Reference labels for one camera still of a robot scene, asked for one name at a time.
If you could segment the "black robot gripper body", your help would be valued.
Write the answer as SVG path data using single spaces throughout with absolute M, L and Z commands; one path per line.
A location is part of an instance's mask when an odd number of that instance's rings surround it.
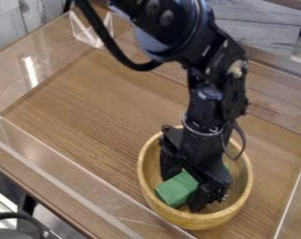
M 160 150 L 179 157 L 182 171 L 190 173 L 198 185 L 208 184 L 214 187 L 214 202 L 219 203 L 232 183 L 230 171 L 222 160 L 232 130 L 232 126 L 224 126 L 214 134 L 195 134 L 187 127 L 182 129 L 169 125 L 161 127 Z

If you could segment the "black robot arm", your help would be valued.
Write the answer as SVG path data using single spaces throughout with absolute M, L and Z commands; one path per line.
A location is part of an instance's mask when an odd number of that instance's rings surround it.
M 184 199 L 196 212 L 224 200 L 234 182 L 223 158 L 248 107 L 247 53 L 216 25 L 206 0 L 109 0 L 109 7 L 133 23 L 148 57 L 176 62 L 187 71 L 182 126 L 161 127 L 160 176 L 168 181 L 187 171 L 196 180 Z

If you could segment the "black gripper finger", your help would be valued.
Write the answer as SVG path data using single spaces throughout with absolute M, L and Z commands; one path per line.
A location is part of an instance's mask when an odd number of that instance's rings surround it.
M 182 172 L 183 166 L 179 162 L 179 157 L 169 152 L 160 151 L 160 176 L 163 180 L 168 180 L 171 177 Z
M 188 205 L 190 211 L 199 211 L 206 204 L 210 204 L 215 200 L 214 187 L 208 184 L 200 184 L 196 191 L 190 195 Z

